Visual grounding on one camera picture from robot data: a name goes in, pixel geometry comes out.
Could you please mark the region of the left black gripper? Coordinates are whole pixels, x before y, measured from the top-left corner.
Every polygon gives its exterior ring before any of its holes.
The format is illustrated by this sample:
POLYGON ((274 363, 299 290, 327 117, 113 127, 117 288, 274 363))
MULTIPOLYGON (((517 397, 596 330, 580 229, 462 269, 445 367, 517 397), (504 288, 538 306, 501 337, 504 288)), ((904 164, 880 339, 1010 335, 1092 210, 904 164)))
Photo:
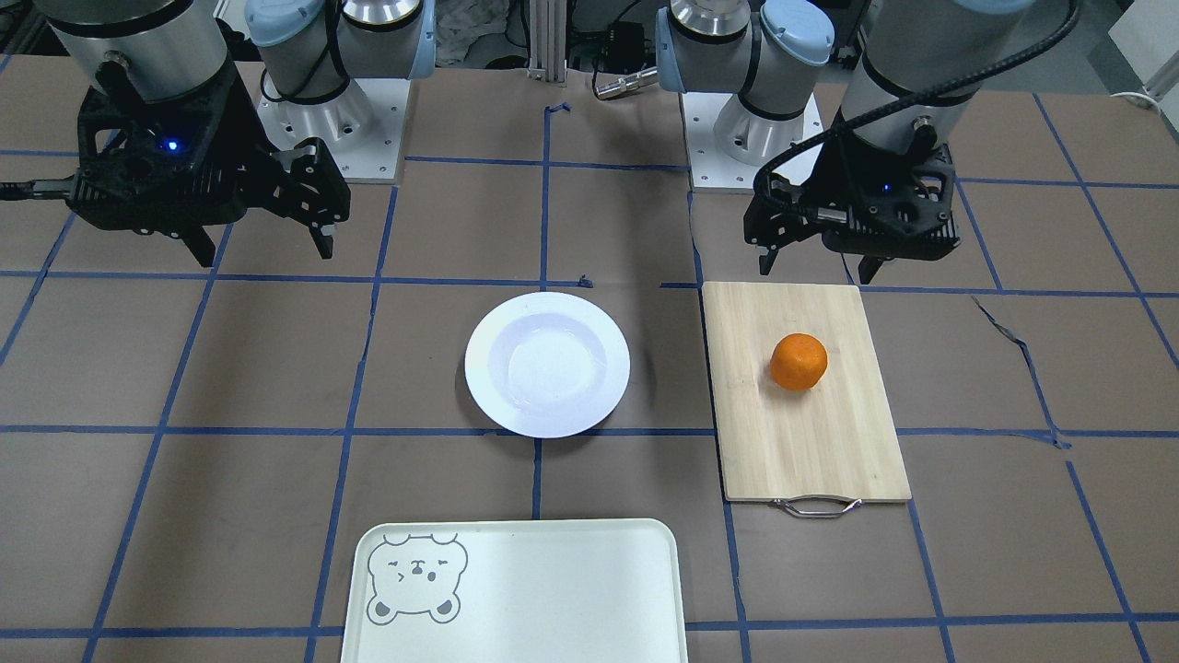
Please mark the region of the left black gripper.
POLYGON ((929 119, 903 131, 900 155, 838 119, 759 169, 742 230, 759 247, 760 276, 785 245, 821 235, 830 250, 863 256, 859 285, 871 285, 887 260, 943 260, 959 247, 955 178, 949 147, 929 119))

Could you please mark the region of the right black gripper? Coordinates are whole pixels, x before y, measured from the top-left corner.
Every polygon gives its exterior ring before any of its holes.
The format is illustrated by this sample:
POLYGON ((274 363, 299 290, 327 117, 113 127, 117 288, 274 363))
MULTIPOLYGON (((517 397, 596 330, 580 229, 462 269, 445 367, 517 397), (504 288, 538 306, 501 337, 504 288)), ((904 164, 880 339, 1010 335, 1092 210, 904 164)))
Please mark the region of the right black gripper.
POLYGON ((208 227, 252 206, 307 227, 332 260, 332 224, 350 216, 350 190, 320 138, 282 150, 262 126, 233 63, 185 94, 144 99, 123 64, 104 63, 77 114, 79 165, 70 206, 98 229, 182 239, 211 269, 208 227))

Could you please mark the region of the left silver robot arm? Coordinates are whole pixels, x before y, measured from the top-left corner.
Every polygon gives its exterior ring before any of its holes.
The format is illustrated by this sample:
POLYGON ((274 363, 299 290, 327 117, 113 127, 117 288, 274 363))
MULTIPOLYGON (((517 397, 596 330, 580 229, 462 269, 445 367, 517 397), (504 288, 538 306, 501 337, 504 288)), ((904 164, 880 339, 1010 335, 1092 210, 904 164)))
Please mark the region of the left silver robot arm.
POLYGON ((1007 52, 1028 1, 884 1, 824 131, 801 123, 835 48, 809 1, 671 1, 656 18, 661 88, 727 97, 714 137, 753 165, 742 237, 771 273, 790 244, 817 238, 859 256, 868 283, 893 260, 937 261, 960 244, 951 214, 951 129, 986 80, 1053 50, 1080 17, 1007 52))

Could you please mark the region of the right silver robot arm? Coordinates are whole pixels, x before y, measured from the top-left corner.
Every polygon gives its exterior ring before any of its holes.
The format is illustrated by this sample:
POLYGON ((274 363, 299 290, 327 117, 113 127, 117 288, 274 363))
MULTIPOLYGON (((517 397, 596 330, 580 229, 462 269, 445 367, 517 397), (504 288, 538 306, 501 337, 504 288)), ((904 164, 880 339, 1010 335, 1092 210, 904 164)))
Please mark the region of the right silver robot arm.
POLYGON ((88 76, 79 164, 59 180, 4 183, 4 201, 64 201, 106 231, 179 239, 215 263, 209 227, 252 206, 307 227, 322 260, 350 216, 340 158, 383 145, 362 79, 411 80, 437 63, 433 1, 249 1, 265 67, 261 101, 233 33, 195 1, 41 1, 88 76))

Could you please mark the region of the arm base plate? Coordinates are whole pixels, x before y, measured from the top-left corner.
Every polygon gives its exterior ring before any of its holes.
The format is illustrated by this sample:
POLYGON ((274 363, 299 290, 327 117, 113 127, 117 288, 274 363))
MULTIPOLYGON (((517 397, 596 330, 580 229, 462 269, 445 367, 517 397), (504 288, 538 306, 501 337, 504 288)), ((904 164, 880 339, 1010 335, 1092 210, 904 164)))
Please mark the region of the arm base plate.
POLYGON ((395 184, 410 92, 410 80, 362 78, 320 105, 261 98, 257 112, 274 145, 286 150, 320 137, 349 183, 395 184))
POLYGON ((694 192, 750 193, 763 164, 823 130, 814 94, 788 122, 755 116, 724 93, 681 94, 681 111, 694 192))

